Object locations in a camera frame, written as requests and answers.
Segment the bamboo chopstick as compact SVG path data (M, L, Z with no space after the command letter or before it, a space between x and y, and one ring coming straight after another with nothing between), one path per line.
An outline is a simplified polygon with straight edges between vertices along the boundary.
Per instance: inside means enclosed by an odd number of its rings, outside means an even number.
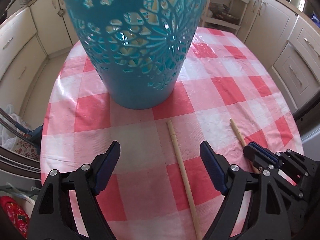
M184 185L184 189L185 189L185 193L187 195L187 200L188 200L188 204L189 204L189 208L190 208L190 212L191 212L191 217L193 220L193 225L194 225L194 229L195 229L195 233L196 233L196 238L198 240L202 239L202 234L201 234L201 228L200 228L200 221L196 212L196 206L195 206L195 202L194 202L194 198L193 198L193 194L191 191L191 187L190 187L190 183L188 180L188 175L187 175L187 171L185 169L184 166L184 162L183 162L183 158L181 155L181 151L180 151L180 147L178 144L178 140L176 137L176 133L172 124L172 121L169 120L167 121L167 127L169 130L169 134L171 137L171 142L174 148L174 152L176 155L176 159L177 159L177 163L180 169L180 173L181 173L181 177L182 177L182 181L183 181L183 185Z
M242 133L240 132L238 126L236 125L233 118L230 118L229 122L230 122L231 128L232 128L235 136L237 137L240 144L242 145L242 148L244 148L247 145L247 143L245 142L244 137L242 136ZM254 173L260 173L260 171L253 166L253 163L250 160L248 160L248 159L246 159L246 160Z

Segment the blue broom and dustpan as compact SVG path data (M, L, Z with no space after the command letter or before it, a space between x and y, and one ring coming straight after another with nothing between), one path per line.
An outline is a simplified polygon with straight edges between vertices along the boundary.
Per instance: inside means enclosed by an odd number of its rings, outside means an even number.
M36 149L38 155L41 150L41 140L43 125L34 130L24 127L18 121L15 121L5 110L1 108L1 125L9 132L28 143Z

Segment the red white checkered tablecloth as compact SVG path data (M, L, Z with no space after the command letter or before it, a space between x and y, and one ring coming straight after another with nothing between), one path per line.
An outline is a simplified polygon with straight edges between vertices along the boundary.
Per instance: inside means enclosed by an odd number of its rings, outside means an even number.
M303 152L299 131L264 66L233 34L199 28L172 94L133 110L115 103L82 45L71 49L55 81L44 120L41 178L74 171L121 146L119 161L97 200L117 239L195 239L167 122L176 133L201 232L223 201L199 154L200 143L244 170L249 165L230 122L246 142Z

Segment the white rolling storage cart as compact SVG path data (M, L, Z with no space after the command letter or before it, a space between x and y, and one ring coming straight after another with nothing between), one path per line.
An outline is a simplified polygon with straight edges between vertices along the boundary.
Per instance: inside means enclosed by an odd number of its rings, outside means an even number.
M237 34L250 0L207 0L200 26Z

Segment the blue perforated plastic basket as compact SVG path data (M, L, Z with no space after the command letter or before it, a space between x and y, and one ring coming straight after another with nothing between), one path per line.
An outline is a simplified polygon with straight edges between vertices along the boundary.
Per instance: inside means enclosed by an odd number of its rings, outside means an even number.
M172 93L207 0L64 0L111 98L130 109Z

